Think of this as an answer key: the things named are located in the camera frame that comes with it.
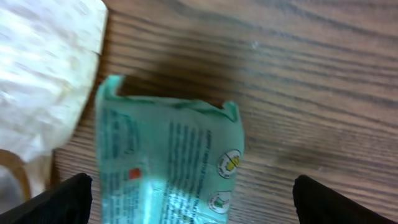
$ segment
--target circular logo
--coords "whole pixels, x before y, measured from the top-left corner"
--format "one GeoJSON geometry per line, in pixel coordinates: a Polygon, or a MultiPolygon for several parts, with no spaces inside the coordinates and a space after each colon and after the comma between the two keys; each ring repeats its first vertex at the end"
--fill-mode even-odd
{"type": "Polygon", "coordinates": [[[231,178],[231,176],[236,172],[236,167],[239,165],[240,158],[241,152],[236,149],[224,153],[218,159],[218,174],[225,179],[231,178]]]}
{"type": "Polygon", "coordinates": [[[225,214],[228,212],[229,205],[231,204],[232,193],[227,192],[217,192],[211,196],[209,200],[209,208],[216,213],[225,214]]]}

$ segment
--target wood grain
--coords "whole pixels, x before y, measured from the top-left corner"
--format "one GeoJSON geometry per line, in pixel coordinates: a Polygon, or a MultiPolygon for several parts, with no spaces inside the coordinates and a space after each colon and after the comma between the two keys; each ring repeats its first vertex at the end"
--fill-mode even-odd
{"type": "MultiPolygon", "coordinates": [[[[398,3],[394,0],[107,0],[96,84],[135,94],[237,101],[246,131],[231,223],[298,223],[299,174],[398,221],[398,3]]],[[[55,154],[91,175],[93,103],[55,154]]]]}

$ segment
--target black object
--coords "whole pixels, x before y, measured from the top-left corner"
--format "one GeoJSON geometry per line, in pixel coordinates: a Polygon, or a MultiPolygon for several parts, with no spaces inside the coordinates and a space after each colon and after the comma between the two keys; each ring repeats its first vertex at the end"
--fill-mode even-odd
{"type": "Polygon", "coordinates": [[[306,175],[295,180],[293,198],[301,224],[395,223],[306,175]]]}
{"type": "Polygon", "coordinates": [[[1,224],[87,224],[91,177],[78,174],[0,215],[1,224]]]}

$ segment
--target green plastic package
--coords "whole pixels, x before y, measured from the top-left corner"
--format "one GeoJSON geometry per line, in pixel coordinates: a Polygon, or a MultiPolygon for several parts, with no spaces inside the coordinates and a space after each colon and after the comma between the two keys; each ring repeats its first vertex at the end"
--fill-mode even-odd
{"type": "Polygon", "coordinates": [[[122,80],[96,95],[103,223],[227,223],[244,151],[237,105],[121,97],[122,80]]]}

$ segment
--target crumpled white paper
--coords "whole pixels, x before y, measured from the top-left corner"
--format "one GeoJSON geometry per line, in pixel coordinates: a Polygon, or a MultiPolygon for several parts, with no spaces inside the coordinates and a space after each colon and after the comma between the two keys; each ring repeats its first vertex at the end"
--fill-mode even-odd
{"type": "MultiPolygon", "coordinates": [[[[0,149],[25,162],[31,197],[88,99],[107,13],[100,0],[0,0],[0,149]]],[[[16,168],[0,165],[0,178],[16,168]]]]}

